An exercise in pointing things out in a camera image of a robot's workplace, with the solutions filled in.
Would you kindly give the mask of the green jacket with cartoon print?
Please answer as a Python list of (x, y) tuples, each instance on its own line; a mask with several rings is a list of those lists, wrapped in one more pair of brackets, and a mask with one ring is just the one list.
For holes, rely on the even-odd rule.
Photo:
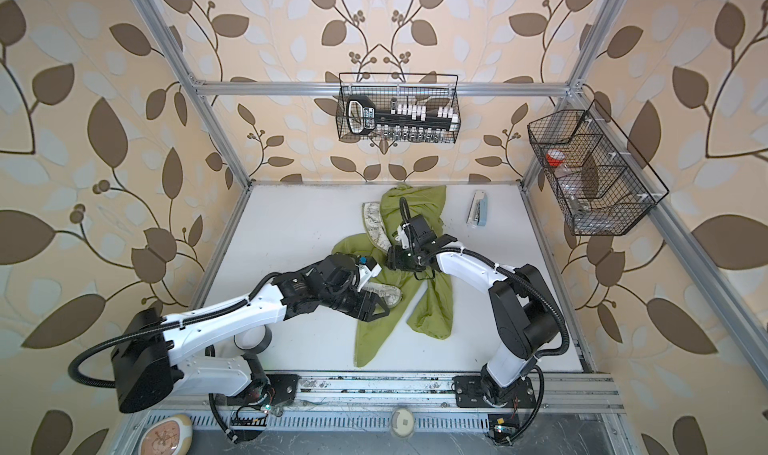
[[(380, 199), (380, 214), (390, 240), (394, 239), (396, 228), (402, 223), (400, 199), (407, 201), (411, 215), (422, 215), (438, 236), (444, 233), (441, 215), (446, 202), (446, 187), (400, 184), (389, 189)], [(411, 330), (438, 340), (451, 335), (454, 302), (450, 276), (437, 273), (431, 279), (419, 280), (411, 272), (383, 267), (374, 281), (400, 289), (402, 299), (388, 316), (357, 325), (355, 367), (362, 368), (374, 359), (413, 300), (417, 303), (407, 320)]]

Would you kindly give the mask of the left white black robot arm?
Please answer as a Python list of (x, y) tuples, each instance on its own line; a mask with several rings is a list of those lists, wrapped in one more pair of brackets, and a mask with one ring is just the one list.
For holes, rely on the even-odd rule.
[(168, 316), (145, 309), (123, 335), (78, 354), (68, 375), (81, 385), (114, 390), (123, 414), (171, 395), (242, 396), (267, 383), (257, 355), (245, 350), (217, 358), (206, 348), (320, 306), (363, 322), (384, 318), (387, 304), (367, 287), (381, 270), (372, 256), (337, 253), (298, 271), (272, 272), (250, 293), (206, 308)]

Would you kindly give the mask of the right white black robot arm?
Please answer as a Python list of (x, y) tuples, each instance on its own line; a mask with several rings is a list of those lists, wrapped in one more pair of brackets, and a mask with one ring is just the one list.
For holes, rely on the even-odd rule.
[(491, 406), (508, 405), (540, 359), (563, 355), (570, 348), (562, 310), (540, 271), (530, 264), (497, 264), (449, 234), (436, 234), (422, 215), (406, 216), (398, 226), (388, 263), (415, 274), (453, 276), (489, 296), (500, 346), (481, 368), (480, 389)]

